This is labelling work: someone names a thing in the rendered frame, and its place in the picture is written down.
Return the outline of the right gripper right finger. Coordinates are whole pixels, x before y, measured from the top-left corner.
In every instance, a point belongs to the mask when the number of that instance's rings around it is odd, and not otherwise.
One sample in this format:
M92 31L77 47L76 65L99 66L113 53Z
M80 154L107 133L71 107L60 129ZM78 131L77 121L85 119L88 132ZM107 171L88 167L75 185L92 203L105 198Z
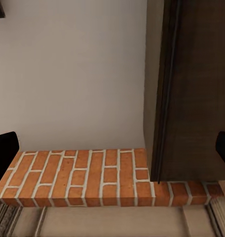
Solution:
M225 132L220 131L216 140L216 151L225 162Z

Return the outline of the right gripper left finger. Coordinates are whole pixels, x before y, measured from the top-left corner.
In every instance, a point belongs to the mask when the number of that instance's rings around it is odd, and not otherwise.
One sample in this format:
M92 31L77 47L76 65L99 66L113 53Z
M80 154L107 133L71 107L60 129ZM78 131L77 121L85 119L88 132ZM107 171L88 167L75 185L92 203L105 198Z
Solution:
M0 135L0 180L20 149L14 131Z

